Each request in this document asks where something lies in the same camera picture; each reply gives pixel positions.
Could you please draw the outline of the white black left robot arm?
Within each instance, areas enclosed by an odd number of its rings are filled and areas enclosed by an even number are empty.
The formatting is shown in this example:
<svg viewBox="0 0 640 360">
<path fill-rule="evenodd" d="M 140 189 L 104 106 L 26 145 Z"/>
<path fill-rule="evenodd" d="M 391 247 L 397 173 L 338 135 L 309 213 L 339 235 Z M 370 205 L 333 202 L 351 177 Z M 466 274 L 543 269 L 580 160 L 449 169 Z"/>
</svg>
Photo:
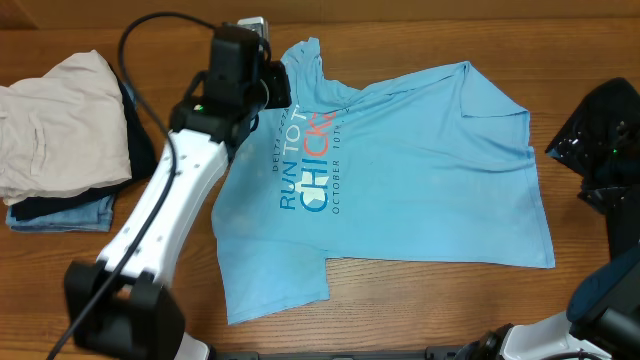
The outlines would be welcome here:
<svg viewBox="0 0 640 360">
<path fill-rule="evenodd" d="M 267 21 L 213 28 L 211 56 L 168 122 L 158 166 L 122 229 L 92 264 L 64 277 L 70 326 L 63 342 L 117 359 L 212 359 L 189 335 L 170 287 L 201 206 L 266 109 L 291 103 L 282 63 L 272 57 Z"/>
</svg>

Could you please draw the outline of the light blue printed t-shirt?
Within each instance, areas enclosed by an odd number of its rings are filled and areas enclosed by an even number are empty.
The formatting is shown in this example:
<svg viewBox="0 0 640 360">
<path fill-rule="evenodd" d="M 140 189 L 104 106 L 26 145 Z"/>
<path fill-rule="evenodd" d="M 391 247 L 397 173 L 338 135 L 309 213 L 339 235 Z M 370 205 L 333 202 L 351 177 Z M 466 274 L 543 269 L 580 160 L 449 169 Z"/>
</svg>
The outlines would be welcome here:
<svg viewBox="0 0 640 360">
<path fill-rule="evenodd" d="M 530 114 L 471 63 L 355 89 L 317 39 L 282 60 L 292 103 L 260 114 L 212 213 L 230 323 L 327 299 L 330 258 L 554 266 Z"/>
</svg>

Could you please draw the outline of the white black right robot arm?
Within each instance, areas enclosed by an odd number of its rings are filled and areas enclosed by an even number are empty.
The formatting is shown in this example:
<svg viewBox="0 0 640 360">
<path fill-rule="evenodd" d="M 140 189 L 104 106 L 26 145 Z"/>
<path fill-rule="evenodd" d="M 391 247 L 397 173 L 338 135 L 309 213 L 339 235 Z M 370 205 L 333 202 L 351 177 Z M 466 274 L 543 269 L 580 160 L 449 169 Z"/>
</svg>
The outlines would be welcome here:
<svg viewBox="0 0 640 360">
<path fill-rule="evenodd" d="M 612 260 L 574 292 L 567 310 L 507 325 L 464 346 L 457 359 L 637 359 L 639 250 Z"/>
</svg>

